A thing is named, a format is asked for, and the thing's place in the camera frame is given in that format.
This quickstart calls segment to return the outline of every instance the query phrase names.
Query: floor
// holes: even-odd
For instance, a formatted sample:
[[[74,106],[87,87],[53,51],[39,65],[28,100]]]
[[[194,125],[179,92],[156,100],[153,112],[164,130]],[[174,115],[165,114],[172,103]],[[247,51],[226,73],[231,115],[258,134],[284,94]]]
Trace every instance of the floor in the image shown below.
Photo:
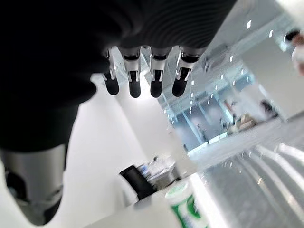
[[[273,150],[279,143],[304,150],[304,116],[287,123],[272,120],[246,132],[227,137],[190,156],[199,170],[216,165],[258,144]]]

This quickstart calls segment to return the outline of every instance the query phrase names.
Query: robotic hand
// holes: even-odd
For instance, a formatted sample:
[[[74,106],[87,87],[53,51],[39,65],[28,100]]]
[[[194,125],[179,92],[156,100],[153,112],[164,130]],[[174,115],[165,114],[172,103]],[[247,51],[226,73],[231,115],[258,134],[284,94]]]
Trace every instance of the robotic hand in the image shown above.
[[[130,94],[140,95],[140,47],[151,47],[151,94],[162,92],[166,59],[180,46],[172,92],[181,96],[189,74],[236,0],[111,0],[6,2],[14,20],[2,28],[0,157],[16,203],[35,225],[56,214],[79,104],[104,73],[119,92],[111,47],[122,53]]]

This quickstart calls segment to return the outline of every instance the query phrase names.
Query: office chair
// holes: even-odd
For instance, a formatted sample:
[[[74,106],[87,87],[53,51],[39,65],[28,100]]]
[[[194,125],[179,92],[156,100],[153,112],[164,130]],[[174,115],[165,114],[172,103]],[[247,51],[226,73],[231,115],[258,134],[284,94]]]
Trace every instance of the office chair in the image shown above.
[[[142,200],[156,192],[153,186],[133,165],[121,171],[119,174],[122,175],[135,190],[138,200]]]

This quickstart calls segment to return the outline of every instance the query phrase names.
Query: ceiling light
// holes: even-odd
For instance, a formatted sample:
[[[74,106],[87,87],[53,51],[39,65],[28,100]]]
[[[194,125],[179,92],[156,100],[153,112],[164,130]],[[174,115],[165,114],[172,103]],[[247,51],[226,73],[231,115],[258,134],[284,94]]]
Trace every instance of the ceiling light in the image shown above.
[[[250,21],[247,23],[247,29],[250,29],[250,27],[251,27],[251,22],[252,22],[252,20],[250,20]]]

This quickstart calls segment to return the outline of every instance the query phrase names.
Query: desk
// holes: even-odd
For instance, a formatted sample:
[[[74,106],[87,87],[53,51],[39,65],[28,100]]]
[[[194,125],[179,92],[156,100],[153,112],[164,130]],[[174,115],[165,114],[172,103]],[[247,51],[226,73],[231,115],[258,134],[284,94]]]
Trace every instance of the desk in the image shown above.
[[[274,160],[260,158],[259,152],[237,156],[195,173],[187,181],[193,189],[196,206],[208,218],[209,228],[301,228],[304,199],[301,188],[278,167]],[[294,158],[284,155],[303,177],[303,167]],[[293,196],[288,203],[278,192],[282,185],[274,185],[277,177]],[[164,195],[163,189],[112,216],[86,228],[181,228]]]

